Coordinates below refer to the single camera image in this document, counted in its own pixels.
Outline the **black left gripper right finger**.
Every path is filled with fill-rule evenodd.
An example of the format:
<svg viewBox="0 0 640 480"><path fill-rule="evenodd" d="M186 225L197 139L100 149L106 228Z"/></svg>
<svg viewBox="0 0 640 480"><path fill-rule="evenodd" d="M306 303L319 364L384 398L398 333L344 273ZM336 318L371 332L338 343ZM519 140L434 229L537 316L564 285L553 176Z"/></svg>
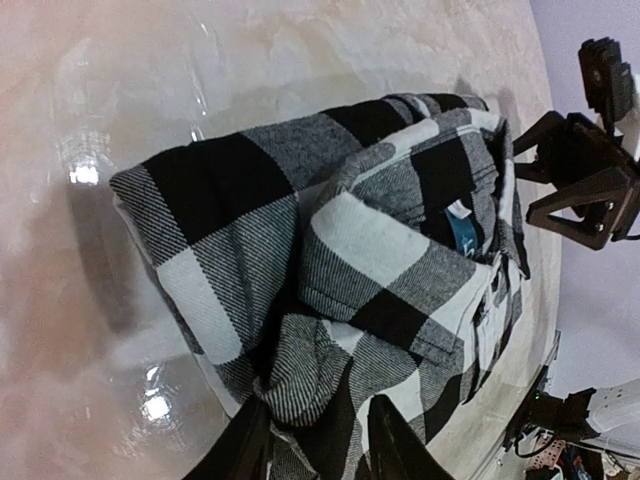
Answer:
<svg viewBox="0 0 640 480"><path fill-rule="evenodd" d="M373 479L454 479L428 452L386 395L372 398L367 422Z"/></svg>

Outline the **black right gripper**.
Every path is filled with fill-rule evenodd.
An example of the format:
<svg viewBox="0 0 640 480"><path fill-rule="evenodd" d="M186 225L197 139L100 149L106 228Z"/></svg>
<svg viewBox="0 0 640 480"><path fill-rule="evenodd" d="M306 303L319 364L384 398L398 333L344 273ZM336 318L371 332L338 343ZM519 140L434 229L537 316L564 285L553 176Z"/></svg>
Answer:
<svg viewBox="0 0 640 480"><path fill-rule="evenodd" d="M552 177L556 187L529 206L527 223L592 250L603 249L609 241L637 241L632 227L639 215L639 166L593 122L569 117L552 149L550 176L539 147L564 122L560 113L548 111L513 142L515 157L534 151L532 162L515 164L516 178L545 185Z"/></svg>

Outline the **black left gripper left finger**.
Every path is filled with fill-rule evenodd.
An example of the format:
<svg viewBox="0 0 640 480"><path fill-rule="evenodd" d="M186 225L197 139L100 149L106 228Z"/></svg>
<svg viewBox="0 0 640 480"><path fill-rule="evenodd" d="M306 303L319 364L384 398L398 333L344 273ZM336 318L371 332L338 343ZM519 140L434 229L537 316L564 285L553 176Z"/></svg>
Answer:
<svg viewBox="0 0 640 480"><path fill-rule="evenodd" d="M184 480L265 480L271 454L268 407L251 396Z"/></svg>

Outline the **black white checked shirt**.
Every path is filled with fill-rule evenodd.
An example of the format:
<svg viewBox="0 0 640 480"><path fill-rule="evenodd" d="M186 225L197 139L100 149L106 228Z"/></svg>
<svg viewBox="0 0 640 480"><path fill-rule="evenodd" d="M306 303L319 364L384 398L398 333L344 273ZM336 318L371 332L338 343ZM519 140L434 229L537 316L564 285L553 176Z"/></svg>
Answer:
<svg viewBox="0 0 640 480"><path fill-rule="evenodd" d="M114 175L119 210L273 479L368 479L388 396L423 442L489 378L529 276L509 124L399 94L197 141Z"/></svg>

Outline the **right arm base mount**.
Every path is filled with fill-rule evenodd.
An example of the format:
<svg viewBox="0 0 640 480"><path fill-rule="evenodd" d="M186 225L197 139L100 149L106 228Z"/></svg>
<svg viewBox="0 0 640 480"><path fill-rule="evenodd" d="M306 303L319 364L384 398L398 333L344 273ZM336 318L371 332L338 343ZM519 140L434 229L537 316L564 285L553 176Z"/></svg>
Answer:
<svg viewBox="0 0 640 480"><path fill-rule="evenodd" d="M596 412L615 397L611 389L589 388L565 398L532 389L510 420L503 446L526 461L527 479L601 479L603 468L587 460L577 443L601 435Z"/></svg>

